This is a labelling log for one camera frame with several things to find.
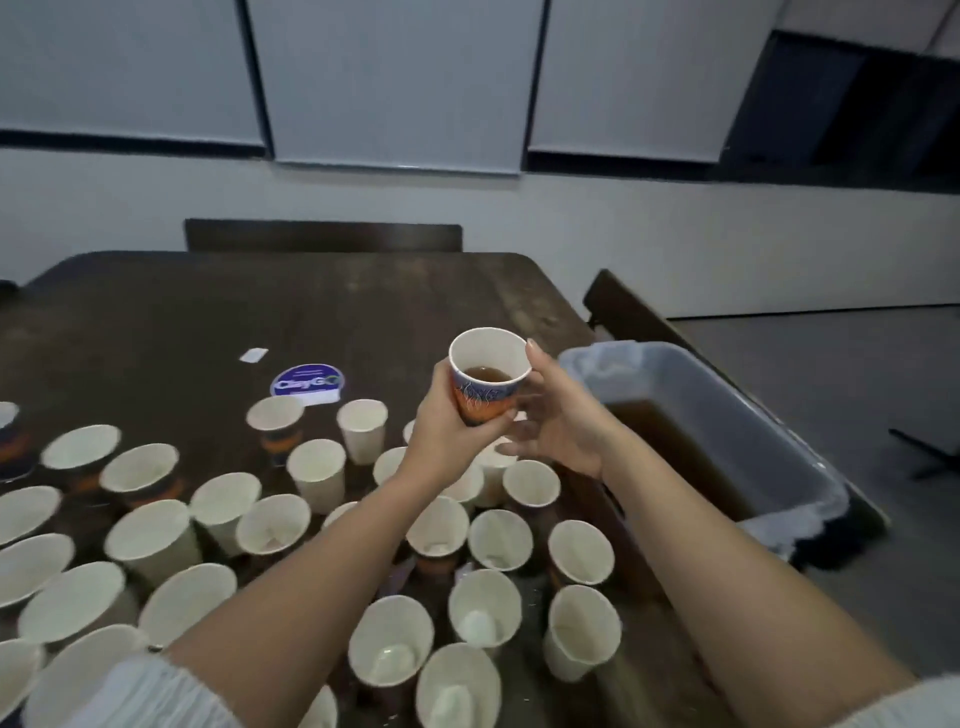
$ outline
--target left hand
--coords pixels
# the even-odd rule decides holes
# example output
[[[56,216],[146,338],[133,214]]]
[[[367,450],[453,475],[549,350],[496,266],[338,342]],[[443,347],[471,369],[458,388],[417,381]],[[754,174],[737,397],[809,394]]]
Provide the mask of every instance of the left hand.
[[[423,483],[436,493],[455,483],[480,450],[506,434],[516,417],[512,409],[477,427],[460,419],[446,359],[433,368],[430,391],[417,409],[417,425],[397,475]]]

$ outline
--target wooden chair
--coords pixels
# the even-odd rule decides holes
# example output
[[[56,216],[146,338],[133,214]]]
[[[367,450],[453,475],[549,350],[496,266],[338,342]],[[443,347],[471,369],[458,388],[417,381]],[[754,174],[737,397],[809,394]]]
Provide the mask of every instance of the wooden chair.
[[[459,225],[333,223],[310,220],[183,221],[189,251],[216,253],[460,253]]]

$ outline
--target brown liquid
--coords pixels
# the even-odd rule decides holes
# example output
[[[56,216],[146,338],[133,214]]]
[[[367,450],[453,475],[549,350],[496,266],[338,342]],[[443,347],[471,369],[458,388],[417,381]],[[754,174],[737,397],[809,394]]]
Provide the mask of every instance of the brown liquid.
[[[652,402],[612,404],[610,411],[728,518],[743,521],[755,515],[704,452]]]
[[[464,374],[472,376],[474,379],[488,382],[510,381],[513,379],[512,376],[506,375],[494,367],[470,367],[464,371]]]

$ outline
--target cup with tea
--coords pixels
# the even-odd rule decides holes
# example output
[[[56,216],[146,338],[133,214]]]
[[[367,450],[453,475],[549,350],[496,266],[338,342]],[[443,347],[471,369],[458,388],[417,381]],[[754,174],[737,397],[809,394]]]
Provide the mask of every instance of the cup with tea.
[[[516,392],[530,374],[526,344],[503,328],[471,328],[450,344],[453,394],[468,425],[516,406]]]

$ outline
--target white wall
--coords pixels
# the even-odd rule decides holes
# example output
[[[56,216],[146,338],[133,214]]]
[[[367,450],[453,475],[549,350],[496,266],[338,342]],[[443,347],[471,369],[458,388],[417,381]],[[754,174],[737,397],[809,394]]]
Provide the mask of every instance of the white wall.
[[[0,279],[183,250],[186,217],[458,223],[574,303],[608,267],[668,316],[960,302],[958,197],[0,150]]]

